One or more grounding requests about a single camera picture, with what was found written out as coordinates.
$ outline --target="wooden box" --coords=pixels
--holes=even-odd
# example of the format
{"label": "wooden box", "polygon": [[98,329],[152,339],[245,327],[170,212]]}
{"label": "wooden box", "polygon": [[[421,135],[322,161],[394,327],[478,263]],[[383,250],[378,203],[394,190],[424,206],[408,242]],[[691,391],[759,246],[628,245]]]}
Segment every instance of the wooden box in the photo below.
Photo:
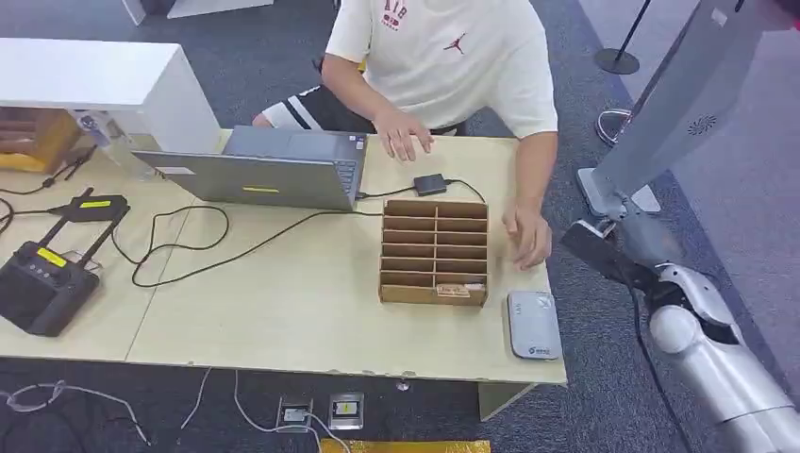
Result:
{"label": "wooden box", "polygon": [[489,211],[483,203],[388,200],[380,300],[482,307]]}
{"label": "wooden box", "polygon": [[53,174],[81,136],[66,110],[0,108],[0,168]]}

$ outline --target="yellow mat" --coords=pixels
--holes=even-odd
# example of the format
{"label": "yellow mat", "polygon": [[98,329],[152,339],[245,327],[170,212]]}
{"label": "yellow mat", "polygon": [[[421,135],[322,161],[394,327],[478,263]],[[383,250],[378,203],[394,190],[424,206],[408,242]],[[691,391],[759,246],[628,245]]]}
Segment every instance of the yellow mat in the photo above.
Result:
{"label": "yellow mat", "polygon": [[[492,453],[489,441],[364,442],[345,441],[351,453]],[[323,439],[323,453],[345,453],[333,439]]]}

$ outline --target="white cable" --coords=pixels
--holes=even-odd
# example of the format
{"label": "white cable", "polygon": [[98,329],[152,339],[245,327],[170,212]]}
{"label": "white cable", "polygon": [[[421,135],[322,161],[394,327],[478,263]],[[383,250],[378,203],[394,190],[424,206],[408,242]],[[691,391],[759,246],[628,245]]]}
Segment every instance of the white cable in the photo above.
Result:
{"label": "white cable", "polygon": [[303,432],[310,432],[314,435],[314,441],[317,443],[317,451],[319,453],[323,453],[323,446],[320,443],[320,433],[317,432],[316,429],[311,427],[302,427],[302,426],[284,426],[284,427],[277,427],[277,428],[265,428],[258,423],[254,422],[252,418],[247,415],[247,412],[244,411],[242,407],[242,403],[239,402],[239,370],[234,370],[234,381],[233,381],[233,402],[236,403],[236,407],[239,409],[239,413],[244,417],[244,420],[250,424],[251,427],[261,431],[261,432],[280,432],[285,430],[292,430],[294,432],[301,430]]}
{"label": "white cable", "polygon": [[[44,387],[44,388],[52,388],[53,389],[53,392],[51,393],[50,398],[48,398],[46,402],[41,403],[41,404],[37,404],[35,406],[27,406],[27,405],[23,405],[23,404],[17,403],[17,397],[19,397],[21,394],[24,394],[25,392],[30,392],[33,389],[39,389],[39,388],[42,388],[42,387]],[[134,428],[136,429],[136,432],[139,433],[139,437],[142,438],[142,440],[144,441],[144,443],[147,446],[151,446],[150,441],[147,439],[147,436],[144,435],[144,431],[142,431],[142,428],[139,425],[139,421],[136,419],[136,414],[133,412],[133,408],[130,407],[130,404],[128,404],[127,401],[125,401],[125,400],[123,400],[121,398],[118,398],[116,396],[111,396],[110,394],[104,394],[103,392],[98,392],[98,391],[92,390],[92,389],[86,389],[86,388],[83,388],[83,387],[77,387],[75,385],[67,385],[67,383],[65,381],[63,381],[63,380],[60,380],[60,381],[56,382],[55,384],[33,384],[33,385],[28,385],[27,387],[23,387],[22,389],[14,392],[13,394],[9,394],[7,392],[0,392],[0,394],[6,396],[6,405],[9,406],[12,411],[16,411],[16,412],[20,412],[20,413],[31,413],[31,412],[35,412],[35,411],[40,411],[40,410],[50,406],[51,404],[53,404],[56,401],[56,399],[65,390],[75,390],[75,391],[78,391],[78,392],[83,392],[85,394],[93,394],[95,396],[102,396],[102,397],[104,397],[106,399],[110,399],[111,401],[114,401],[114,402],[117,402],[117,403],[120,403],[120,404],[124,405],[125,408],[127,409],[127,412],[130,414],[130,420],[133,422],[133,425],[134,425]]]}
{"label": "white cable", "polygon": [[194,408],[189,415],[187,415],[186,420],[180,424],[180,430],[183,430],[189,422],[191,421],[192,417],[194,417],[194,413],[197,412],[197,408],[200,407],[200,401],[203,399],[203,389],[206,387],[206,379],[208,379],[208,374],[211,372],[211,367],[206,370],[206,373],[203,375],[203,380],[200,381],[200,391],[197,392],[197,401],[194,402]]}
{"label": "white cable", "polygon": [[320,420],[320,417],[318,417],[318,416],[316,416],[313,413],[308,412],[308,411],[306,411],[306,415],[308,415],[309,417],[311,417],[314,420],[316,420],[317,423],[319,423],[323,427],[323,429],[325,430],[327,435],[330,436],[330,438],[333,439],[334,441],[338,442],[342,446],[342,448],[344,448],[344,451],[346,451],[347,453],[351,453],[350,452],[350,447],[347,446],[347,444],[342,439],[336,437],[332,432],[330,432],[330,429],[328,429],[327,425],[325,423],[323,423],[322,420]]}

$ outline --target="laptop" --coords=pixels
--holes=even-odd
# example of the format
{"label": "laptop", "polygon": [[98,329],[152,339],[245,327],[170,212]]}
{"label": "laptop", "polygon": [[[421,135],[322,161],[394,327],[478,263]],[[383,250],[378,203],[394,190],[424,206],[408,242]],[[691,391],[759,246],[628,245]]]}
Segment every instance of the laptop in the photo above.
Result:
{"label": "laptop", "polygon": [[353,210],[365,148],[364,134],[236,126],[220,155],[133,155],[205,201]]}

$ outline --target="red print on shirt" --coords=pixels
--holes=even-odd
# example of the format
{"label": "red print on shirt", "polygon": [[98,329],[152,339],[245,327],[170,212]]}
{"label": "red print on shirt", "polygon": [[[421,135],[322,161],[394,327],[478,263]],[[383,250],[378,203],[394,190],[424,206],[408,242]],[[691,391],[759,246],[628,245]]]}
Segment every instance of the red print on shirt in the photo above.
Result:
{"label": "red print on shirt", "polygon": [[455,41],[450,42],[450,45],[444,47],[442,50],[458,49],[458,52],[461,53],[461,55],[464,55],[464,51],[461,50],[461,40],[464,39],[464,35],[466,35],[466,33],[461,33],[461,36],[459,36]]}
{"label": "red print on shirt", "polygon": [[405,0],[385,0],[386,4],[383,8],[383,18],[381,24],[388,28],[397,31],[400,28],[400,22],[406,16],[408,10],[406,9]]}

